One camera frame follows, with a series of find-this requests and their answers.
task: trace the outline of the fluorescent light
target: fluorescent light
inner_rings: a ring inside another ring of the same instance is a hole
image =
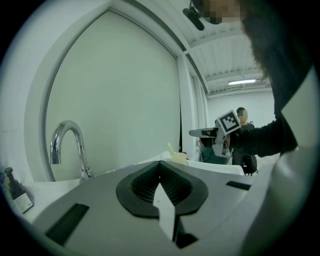
[[[241,84],[249,84],[249,83],[254,83],[256,79],[250,79],[250,80],[241,80],[241,81],[233,81],[229,82],[229,85],[241,85]]]

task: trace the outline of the sleeve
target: sleeve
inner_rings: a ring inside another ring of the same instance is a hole
[[[261,128],[251,130],[239,129],[230,135],[230,148],[244,154],[258,155],[263,158],[281,151],[283,128],[277,119]]]

